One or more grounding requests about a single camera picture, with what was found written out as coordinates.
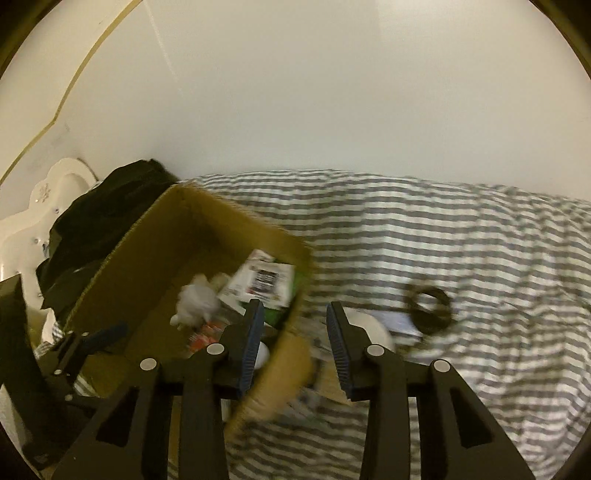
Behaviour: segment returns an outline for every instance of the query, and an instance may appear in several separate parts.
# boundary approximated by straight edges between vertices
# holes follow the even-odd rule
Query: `cardboard box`
[[[113,393],[146,357],[161,362],[186,351],[188,331],[170,326],[178,292],[197,273],[232,275],[255,248],[295,265],[305,293],[311,250],[286,231],[192,185],[174,185],[146,211],[103,263],[68,318],[66,330],[93,332],[121,321],[129,335],[110,353],[92,355],[82,374],[102,396]],[[307,342],[294,334],[298,295],[269,362],[227,426],[227,437],[247,418],[269,418],[307,381]]]

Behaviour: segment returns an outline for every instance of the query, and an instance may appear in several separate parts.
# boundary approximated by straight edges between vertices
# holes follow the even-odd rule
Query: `gray and white striped blanket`
[[[301,331],[327,348],[331,300],[399,308],[404,287],[418,277],[446,290],[457,323],[408,359],[448,359],[538,480],[561,467],[591,420],[591,203],[326,170],[192,181],[314,248]],[[356,480],[367,413],[366,404],[326,400],[309,426],[253,425],[228,450],[230,477]],[[414,410],[411,432],[416,480]]]

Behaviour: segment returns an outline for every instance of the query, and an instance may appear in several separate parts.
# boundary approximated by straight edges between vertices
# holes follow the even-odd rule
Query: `black cloth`
[[[37,268],[43,308],[54,310],[60,326],[103,260],[176,181],[157,161],[139,160],[114,170],[60,215],[50,231],[49,258]]]

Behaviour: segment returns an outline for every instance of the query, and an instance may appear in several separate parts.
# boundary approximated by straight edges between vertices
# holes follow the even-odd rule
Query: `white wall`
[[[64,155],[99,177],[154,157],[181,177],[330,167],[591,199],[589,152],[591,81],[528,0],[144,0],[0,218]]]
[[[0,77],[0,177],[53,119],[98,38],[129,0],[64,0],[31,32]]]

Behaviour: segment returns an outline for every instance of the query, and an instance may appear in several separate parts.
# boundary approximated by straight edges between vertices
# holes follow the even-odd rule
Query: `metal screw head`
[[[445,360],[436,360],[433,364],[433,367],[435,368],[435,370],[441,372],[442,374],[449,372],[451,369],[451,365],[448,364]]]
[[[382,356],[384,354],[384,347],[381,345],[370,345],[368,347],[368,354],[371,356]]]
[[[156,368],[156,365],[158,365],[158,362],[156,360],[154,360],[153,358],[144,358],[139,363],[139,367],[146,372],[149,372],[150,370],[153,370],[154,368]]]
[[[219,355],[220,353],[223,353],[224,350],[225,348],[221,343],[212,343],[207,346],[207,353],[209,353],[209,355]]]

